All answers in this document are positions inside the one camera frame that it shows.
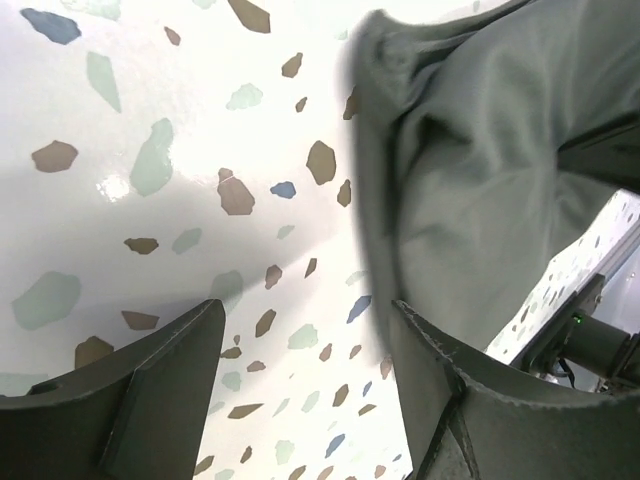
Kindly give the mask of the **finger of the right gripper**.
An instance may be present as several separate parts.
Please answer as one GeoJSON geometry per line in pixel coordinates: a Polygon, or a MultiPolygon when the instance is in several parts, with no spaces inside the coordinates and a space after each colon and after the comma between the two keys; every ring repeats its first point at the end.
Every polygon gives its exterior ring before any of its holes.
{"type": "Polygon", "coordinates": [[[620,117],[565,143],[560,170],[639,194],[639,118],[620,117]]]}

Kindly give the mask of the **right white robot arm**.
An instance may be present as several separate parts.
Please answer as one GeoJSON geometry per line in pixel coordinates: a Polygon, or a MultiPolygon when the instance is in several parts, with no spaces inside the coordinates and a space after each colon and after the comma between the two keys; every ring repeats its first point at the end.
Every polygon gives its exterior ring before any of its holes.
{"type": "MultiPolygon", "coordinates": [[[[639,114],[624,115],[567,143],[558,152],[561,170],[639,193],[639,114]]],[[[511,366],[531,375],[566,378],[573,364],[597,375],[598,392],[639,387],[639,335],[593,316],[603,288],[639,247],[635,224],[528,342],[511,366]]]]}

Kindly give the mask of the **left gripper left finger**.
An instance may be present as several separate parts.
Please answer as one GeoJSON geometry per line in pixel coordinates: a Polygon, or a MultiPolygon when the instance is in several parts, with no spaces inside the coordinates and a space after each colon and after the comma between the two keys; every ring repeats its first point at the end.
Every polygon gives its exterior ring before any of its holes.
{"type": "Polygon", "coordinates": [[[190,479],[225,330],[207,300],[89,365],[1,399],[4,479],[190,479]]]}

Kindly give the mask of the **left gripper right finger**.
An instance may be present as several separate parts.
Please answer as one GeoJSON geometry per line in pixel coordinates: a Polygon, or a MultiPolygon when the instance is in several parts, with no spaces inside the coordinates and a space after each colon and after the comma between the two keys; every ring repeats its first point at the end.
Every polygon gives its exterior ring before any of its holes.
{"type": "Polygon", "coordinates": [[[392,307],[391,343],[414,478],[638,478],[638,393],[587,393],[530,376],[402,301],[392,307]]]}

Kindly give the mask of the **dark grey t shirt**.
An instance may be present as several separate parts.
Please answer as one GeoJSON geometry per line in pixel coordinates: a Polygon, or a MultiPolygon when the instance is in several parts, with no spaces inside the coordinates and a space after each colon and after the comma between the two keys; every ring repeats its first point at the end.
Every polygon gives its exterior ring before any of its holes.
{"type": "Polygon", "coordinates": [[[510,1],[403,24],[370,13],[351,76],[358,215],[374,328],[402,300],[482,349],[614,187],[558,150],[639,107],[635,1],[510,1]]]}

